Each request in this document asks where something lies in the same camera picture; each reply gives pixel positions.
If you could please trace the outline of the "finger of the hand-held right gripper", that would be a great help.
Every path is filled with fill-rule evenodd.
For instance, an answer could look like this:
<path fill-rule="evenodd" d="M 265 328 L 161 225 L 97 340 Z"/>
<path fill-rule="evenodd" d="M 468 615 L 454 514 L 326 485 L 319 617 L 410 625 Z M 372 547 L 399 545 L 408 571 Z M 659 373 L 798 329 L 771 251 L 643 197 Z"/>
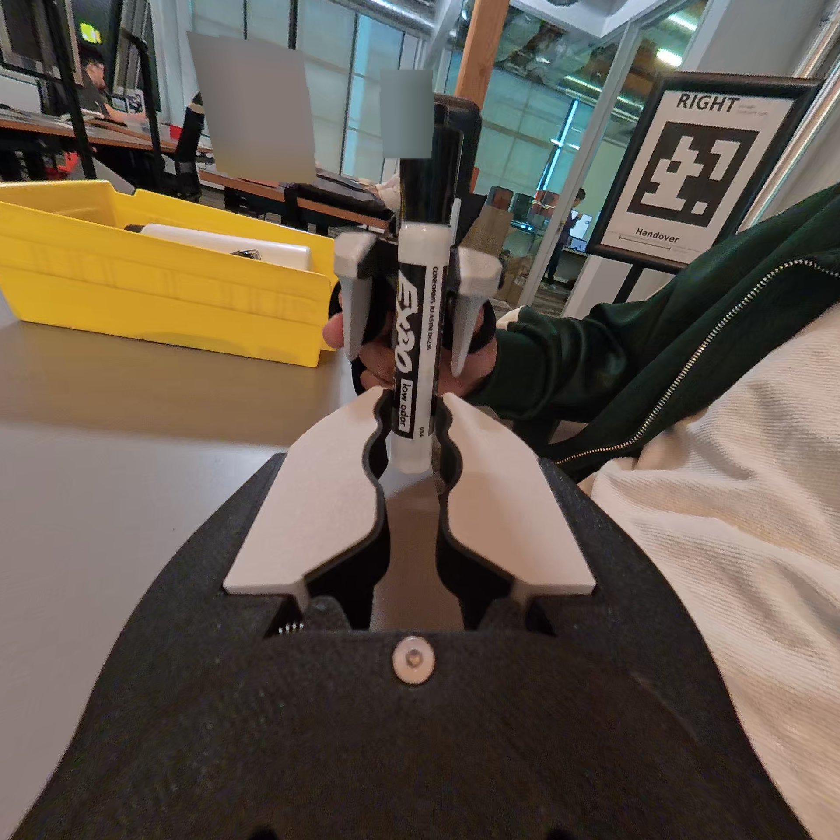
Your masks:
<path fill-rule="evenodd" d="M 370 232 L 336 237 L 333 272 L 339 279 L 343 348 L 356 360 L 377 339 L 395 308 L 397 242 Z"/>
<path fill-rule="evenodd" d="M 459 376 L 481 313 L 499 289 L 501 263 L 497 257 L 460 246 L 453 251 L 450 268 L 453 277 L 450 286 L 455 294 L 455 303 L 448 316 L 451 370 L 454 376 Z"/>

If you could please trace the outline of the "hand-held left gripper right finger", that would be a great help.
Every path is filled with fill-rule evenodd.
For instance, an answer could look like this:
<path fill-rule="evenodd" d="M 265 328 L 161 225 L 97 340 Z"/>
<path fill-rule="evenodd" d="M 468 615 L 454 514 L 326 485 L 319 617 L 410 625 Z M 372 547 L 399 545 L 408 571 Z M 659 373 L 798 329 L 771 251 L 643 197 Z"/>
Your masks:
<path fill-rule="evenodd" d="M 466 561 L 461 600 L 591 595 L 595 578 L 554 490 L 560 476 L 519 436 L 452 394 L 438 402 L 442 474 L 440 561 Z"/>

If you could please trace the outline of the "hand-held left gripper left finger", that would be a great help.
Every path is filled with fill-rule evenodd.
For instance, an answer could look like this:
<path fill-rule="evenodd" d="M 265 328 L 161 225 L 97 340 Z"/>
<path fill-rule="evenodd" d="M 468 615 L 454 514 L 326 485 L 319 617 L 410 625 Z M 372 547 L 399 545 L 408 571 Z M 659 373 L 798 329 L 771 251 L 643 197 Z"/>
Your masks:
<path fill-rule="evenodd" d="M 290 595 L 308 605 L 316 582 L 384 524 L 371 451 L 389 393 L 376 386 L 289 447 L 224 578 L 229 595 Z"/>

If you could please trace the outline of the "black dry erase marker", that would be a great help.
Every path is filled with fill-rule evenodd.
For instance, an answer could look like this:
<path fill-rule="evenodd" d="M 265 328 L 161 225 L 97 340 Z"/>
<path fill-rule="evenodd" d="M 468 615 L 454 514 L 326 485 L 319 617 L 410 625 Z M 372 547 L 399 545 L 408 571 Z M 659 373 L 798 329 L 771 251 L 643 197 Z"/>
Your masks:
<path fill-rule="evenodd" d="M 423 474 L 431 464 L 433 401 L 462 141 L 462 132 L 436 124 L 431 156 L 400 162 L 391 457 L 394 467 L 406 475 Z"/>

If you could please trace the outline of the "yellow plastic bin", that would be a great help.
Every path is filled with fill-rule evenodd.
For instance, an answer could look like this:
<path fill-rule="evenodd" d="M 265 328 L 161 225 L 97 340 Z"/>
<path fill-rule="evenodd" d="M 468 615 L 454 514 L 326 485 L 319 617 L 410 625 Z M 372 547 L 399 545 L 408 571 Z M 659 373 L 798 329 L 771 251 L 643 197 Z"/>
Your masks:
<path fill-rule="evenodd" d="M 161 224 L 309 249 L 309 270 L 165 242 Z M 333 241 L 106 181 L 4 182 L 1 283 L 16 319 L 308 368 L 338 279 Z"/>

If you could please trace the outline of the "person's right forearm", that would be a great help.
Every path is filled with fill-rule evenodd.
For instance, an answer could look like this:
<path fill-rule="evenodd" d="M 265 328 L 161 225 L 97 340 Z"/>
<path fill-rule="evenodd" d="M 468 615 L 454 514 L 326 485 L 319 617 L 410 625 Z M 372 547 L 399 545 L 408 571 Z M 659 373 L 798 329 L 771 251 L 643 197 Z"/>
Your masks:
<path fill-rule="evenodd" d="M 703 259 L 646 300 L 600 304 L 583 318 L 520 308 L 497 328 L 495 357 L 465 398 L 513 421 L 590 422 L 638 376 L 678 372 L 739 284 L 731 260 Z"/>

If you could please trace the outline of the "wooden office desk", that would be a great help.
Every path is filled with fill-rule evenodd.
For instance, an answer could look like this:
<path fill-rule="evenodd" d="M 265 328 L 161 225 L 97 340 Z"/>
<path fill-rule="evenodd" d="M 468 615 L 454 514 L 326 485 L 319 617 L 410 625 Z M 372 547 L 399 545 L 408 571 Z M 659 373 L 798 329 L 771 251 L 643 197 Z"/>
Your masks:
<path fill-rule="evenodd" d="M 394 236 L 396 221 L 394 216 L 383 213 L 360 213 L 309 197 L 299 197 L 292 190 L 292 198 L 287 201 L 281 185 L 255 182 L 236 178 L 224 173 L 199 171 L 199 180 L 205 186 L 222 188 L 225 191 L 226 204 L 231 195 L 243 197 L 247 203 L 257 202 L 260 212 L 280 216 L 282 223 L 289 228 L 307 229 L 314 226 L 316 232 L 325 236 L 331 228 L 361 227 L 378 234 Z"/>
<path fill-rule="evenodd" d="M 108 146 L 149 153 L 155 150 L 148 133 L 107 120 L 90 119 L 84 123 L 92 148 Z M 2 108 L 1 131 L 8 140 L 55 141 L 71 151 L 77 148 L 73 123 L 45 114 Z"/>

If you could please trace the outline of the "grey desk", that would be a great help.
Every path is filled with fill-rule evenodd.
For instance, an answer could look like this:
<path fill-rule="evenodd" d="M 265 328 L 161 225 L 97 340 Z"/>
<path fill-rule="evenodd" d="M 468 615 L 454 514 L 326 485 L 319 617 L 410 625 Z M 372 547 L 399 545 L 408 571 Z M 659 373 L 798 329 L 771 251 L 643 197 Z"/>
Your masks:
<path fill-rule="evenodd" d="M 353 396 L 336 353 L 248 361 L 24 323 L 2 301 L 2 838 L 156 576 Z"/>

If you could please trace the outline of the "person's right hand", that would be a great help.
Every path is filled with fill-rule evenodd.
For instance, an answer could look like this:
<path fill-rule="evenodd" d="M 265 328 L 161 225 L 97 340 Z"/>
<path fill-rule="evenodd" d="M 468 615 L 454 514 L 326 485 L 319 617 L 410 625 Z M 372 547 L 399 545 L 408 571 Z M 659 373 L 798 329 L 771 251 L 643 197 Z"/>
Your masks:
<path fill-rule="evenodd" d="M 343 342 L 344 311 L 333 314 L 322 329 L 324 342 L 334 350 L 341 350 Z M 490 327 L 485 329 L 482 318 L 479 319 L 474 330 L 475 339 L 487 338 L 488 341 L 474 353 L 467 356 L 462 372 L 454 376 L 452 372 L 451 352 L 442 349 L 439 356 L 437 391 L 439 394 L 454 393 L 460 397 L 467 397 L 477 391 L 493 372 L 497 361 L 497 322 L 496 313 L 489 303 L 484 307 L 481 315 L 490 317 Z M 368 391 L 380 386 L 391 390 L 395 375 L 395 358 L 392 349 L 392 325 L 395 310 L 387 311 L 381 330 L 375 339 L 362 345 L 358 356 L 357 372 L 353 374 L 353 385 L 357 392 Z"/>

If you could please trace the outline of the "brown cardboard box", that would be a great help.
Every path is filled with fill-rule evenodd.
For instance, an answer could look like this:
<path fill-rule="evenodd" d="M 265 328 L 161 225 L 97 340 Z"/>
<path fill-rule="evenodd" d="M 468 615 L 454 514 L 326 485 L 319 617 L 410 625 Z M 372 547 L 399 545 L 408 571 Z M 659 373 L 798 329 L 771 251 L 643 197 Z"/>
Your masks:
<path fill-rule="evenodd" d="M 513 219 L 513 213 L 509 209 L 512 198 L 511 190 L 494 186 L 462 242 L 462 246 L 468 249 L 499 258 L 501 274 L 496 299 L 511 306 L 514 282 L 519 276 L 522 264 L 522 257 L 513 255 L 505 245 Z"/>

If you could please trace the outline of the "black bag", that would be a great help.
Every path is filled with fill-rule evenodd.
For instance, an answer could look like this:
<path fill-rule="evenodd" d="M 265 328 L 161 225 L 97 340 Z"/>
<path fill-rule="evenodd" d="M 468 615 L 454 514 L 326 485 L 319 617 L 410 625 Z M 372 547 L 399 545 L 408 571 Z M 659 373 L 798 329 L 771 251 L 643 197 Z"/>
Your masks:
<path fill-rule="evenodd" d="M 312 201 L 344 211 L 375 217 L 392 215 L 382 199 L 358 180 L 337 173 L 317 169 L 311 183 L 281 182 L 279 187 L 290 188 L 297 198 Z"/>

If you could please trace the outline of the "framed black-white tag sign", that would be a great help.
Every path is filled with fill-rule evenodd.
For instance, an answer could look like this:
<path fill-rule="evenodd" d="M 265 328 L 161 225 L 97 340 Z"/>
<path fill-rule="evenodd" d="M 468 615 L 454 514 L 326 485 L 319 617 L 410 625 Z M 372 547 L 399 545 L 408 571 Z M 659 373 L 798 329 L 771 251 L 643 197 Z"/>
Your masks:
<path fill-rule="evenodd" d="M 587 254 L 671 275 L 732 235 L 824 86 L 820 79 L 674 71 L 654 84 Z"/>

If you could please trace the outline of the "white knit shirt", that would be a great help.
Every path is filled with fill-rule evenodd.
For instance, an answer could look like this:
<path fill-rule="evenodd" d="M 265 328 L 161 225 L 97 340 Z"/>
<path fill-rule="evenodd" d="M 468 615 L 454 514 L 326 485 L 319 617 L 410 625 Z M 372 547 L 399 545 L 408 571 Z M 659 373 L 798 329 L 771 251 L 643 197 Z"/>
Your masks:
<path fill-rule="evenodd" d="M 838 838 L 838 305 L 579 488 L 686 607 L 807 832 Z"/>

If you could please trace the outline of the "black metal stand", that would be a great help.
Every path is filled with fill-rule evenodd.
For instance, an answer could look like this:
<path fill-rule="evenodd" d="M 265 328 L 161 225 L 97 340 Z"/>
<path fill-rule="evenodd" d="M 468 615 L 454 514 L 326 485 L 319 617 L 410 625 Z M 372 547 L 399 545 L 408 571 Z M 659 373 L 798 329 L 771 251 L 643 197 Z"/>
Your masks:
<path fill-rule="evenodd" d="M 98 179 L 95 159 L 81 111 L 77 93 L 75 64 L 71 57 L 69 36 L 66 34 L 67 14 L 62 2 L 40 1 L 39 3 L 45 14 L 49 44 L 55 56 L 59 83 L 70 115 L 82 171 L 86 179 L 95 181 Z"/>

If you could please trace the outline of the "black framed monitor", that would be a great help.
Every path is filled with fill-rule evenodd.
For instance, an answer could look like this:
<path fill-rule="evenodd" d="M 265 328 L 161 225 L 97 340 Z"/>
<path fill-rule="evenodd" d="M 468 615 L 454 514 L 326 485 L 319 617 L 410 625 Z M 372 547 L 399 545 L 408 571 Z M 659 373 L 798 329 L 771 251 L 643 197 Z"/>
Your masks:
<path fill-rule="evenodd" d="M 44 80 L 61 80 L 56 40 L 49 26 L 48 8 L 56 5 L 57 32 L 67 49 L 69 66 L 77 86 L 82 86 L 76 24 L 71 2 L 2 1 L 2 67 Z"/>

